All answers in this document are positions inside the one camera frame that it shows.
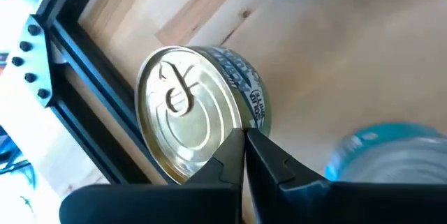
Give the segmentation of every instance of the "can lid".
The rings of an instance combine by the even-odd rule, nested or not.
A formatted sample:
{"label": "can lid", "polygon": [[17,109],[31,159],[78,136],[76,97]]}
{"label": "can lid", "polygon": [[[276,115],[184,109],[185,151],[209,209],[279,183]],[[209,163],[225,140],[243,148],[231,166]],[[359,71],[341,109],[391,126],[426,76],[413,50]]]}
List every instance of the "can lid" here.
{"label": "can lid", "polygon": [[143,64],[135,96],[138,123],[157,163],[177,183],[212,157],[242,122],[221,71],[187,47],[165,47]]}

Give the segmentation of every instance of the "wooden surface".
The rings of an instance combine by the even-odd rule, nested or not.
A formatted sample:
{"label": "wooden surface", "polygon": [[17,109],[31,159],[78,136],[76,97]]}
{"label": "wooden surface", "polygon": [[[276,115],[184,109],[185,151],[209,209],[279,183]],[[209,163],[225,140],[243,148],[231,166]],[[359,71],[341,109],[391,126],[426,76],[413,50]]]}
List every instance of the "wooden surface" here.
{"label": "wooden surface", "polygon": [[[404,120],[447,132],[446,16],[447,0],[91,0],[79,23],[133,86],[141,63],[163,45],[223,45],[239,52],[268,88],[271,139],[323,173],[337,141],[361,126]],[[97,99],[72,80],[148,176],[163,183]],[[16,109],[9,117],[20,115],[9,128],[37,120],[22,120],[32,102],[23,106],[20,97],[8,99]],[[35,113],[48,118],[41,127],[52,132],[43,145],[49,156],[76,148],[50,112]],[[42,133],[27,127],[33,131],[13,137],[30,146],[40,169],[57,170],[44,155],[32,154],[29,136]],[[91,164],[78,169],[94,171]],[[52,174],[46,174],[50,181]],[[62,184],[53,180],[53,186]],[[243,214],[254,222],[247,183]]]}

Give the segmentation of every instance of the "tin can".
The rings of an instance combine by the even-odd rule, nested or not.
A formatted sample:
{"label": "tin can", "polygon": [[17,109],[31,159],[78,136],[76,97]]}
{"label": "tin can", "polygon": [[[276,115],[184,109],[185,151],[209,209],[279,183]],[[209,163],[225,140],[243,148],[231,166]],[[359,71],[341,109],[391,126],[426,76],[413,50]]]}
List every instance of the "tin can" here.
{"label": "tin can", "polygon": [[152,53],[138,75],[135,106],[149,150],[179,184],[206,164],[234,128],[270,132],[259,74],[222,47],[170,46]]}
{"label": "tin can", "polygon": [[325,175],[333,181],[447,183],[447,137],[421,124],[370,126],[344,138]]}

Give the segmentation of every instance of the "black bolt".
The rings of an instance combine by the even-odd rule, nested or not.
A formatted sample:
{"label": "black bolt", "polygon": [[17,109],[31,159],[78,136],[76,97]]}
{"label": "black bolt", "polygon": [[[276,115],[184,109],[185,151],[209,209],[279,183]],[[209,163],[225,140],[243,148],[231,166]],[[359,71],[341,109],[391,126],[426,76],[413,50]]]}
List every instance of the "black bolt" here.
{"label": "black bolt", "polygon": [[37,79],[37,76],[34,75],[33,73],[26,73],[25,74],[25,80],[27,82],[34,82],[34,81],[36,81],[36,79]]}
{"label": "black bolt", "polygon": [[20,49],[23,50],[24,52],[28,52],[31,50],[31,43],[22,41],[20,42]]}
{"label": "black bolt", "polygon": [[50,95],[50,92],[47,91],[46,89],[39,89],[37,91],[37,96],[39,96],[39,98],[47,98]]}
{"label": "black bolt", "polygon": [[36,26],[34,24],[31,24],[28,26],[28,32],[32,36],[37,36],[41,32],[41,28],[39,28],[38,26]]}
{"label": "black bolt", "polygon": [[13,63],[15,66],[21,66],[23,64],[23,59],[20,57],[13,57],[13,59],[11,59],[11,63]]}

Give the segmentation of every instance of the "ring pull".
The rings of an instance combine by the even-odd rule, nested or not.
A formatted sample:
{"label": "ring pull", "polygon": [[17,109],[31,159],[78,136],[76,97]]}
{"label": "ring pull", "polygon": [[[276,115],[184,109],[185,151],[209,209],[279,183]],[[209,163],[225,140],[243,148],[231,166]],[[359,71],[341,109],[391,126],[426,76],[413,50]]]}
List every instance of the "ring pull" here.
{"label": "ring pull", "polygon": [[[171,88],[166,92],[166,105],[168,106],[168,109],[170,110],[171,114],[175,117],[181,117],[189,112],[189,110],[193,106],[193,100],[191,93],[188,90],[188,86],[184,83],[184,80],[182,79],[182,76],[180,75],[177,68],[167,62],[162,61],[160,62],[160,79],[163,81],[167,81],[170,83]],[[171,96],[174,92],[174,90],[179,89],[181,91],[181,94],[186,99],[186,107],[183,107],[180,110],[175,109],[174,105],[171,101]]]}

